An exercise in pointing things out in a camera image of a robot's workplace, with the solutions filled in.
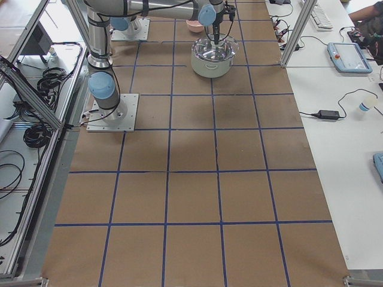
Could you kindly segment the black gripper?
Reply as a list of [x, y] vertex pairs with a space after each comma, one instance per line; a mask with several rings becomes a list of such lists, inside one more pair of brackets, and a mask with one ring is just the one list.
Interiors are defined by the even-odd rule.
[[215, 20], [212, 24], [212, 33], [214, 35], [219, 35], [220, 34], [220, 23], [221, 23], [221, 12], [216, 13]]

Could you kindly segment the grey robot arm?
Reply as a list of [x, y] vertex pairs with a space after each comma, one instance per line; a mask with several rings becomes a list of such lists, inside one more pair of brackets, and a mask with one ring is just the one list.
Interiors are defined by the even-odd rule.
[[141, 29], [141, 22], [137, 19], [137, 15], [141, 12], [130, 12], [130, 1], [127, 1], [128, 8], [126, 17], [110, 17], [110, 24], [114, 30], [124, 32], [128, 36], [138, 34]]
[[102, 120], [122, 119], [127, 111], [121, 102], [118, 81], [110, 56], [108, 28], [112, 18], [131, 19], [135, 16], [154, 16], [166, 19], [197, 20], [212, 26], [214, 41], [220, 39], [220, 24], [229, 14], [225, 1], [85, 1], [89, 23], [92, 71], [88, 88], [98, 104]]

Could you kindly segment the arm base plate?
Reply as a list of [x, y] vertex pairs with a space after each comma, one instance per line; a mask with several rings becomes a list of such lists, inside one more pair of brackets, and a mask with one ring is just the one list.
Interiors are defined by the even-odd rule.
[[136, 113], [138, 109], [139, 94], [122, 94], [117, 109], [110, 112], [99, 109], [97, 102], [93, 101], [91, 113], [87, 121], [88, 132], [133, 132], [135, 130]]
[[150, 27], [149, 19], [110, 18], [113, 29], [111, 40], [114, 42], [146, 41]]

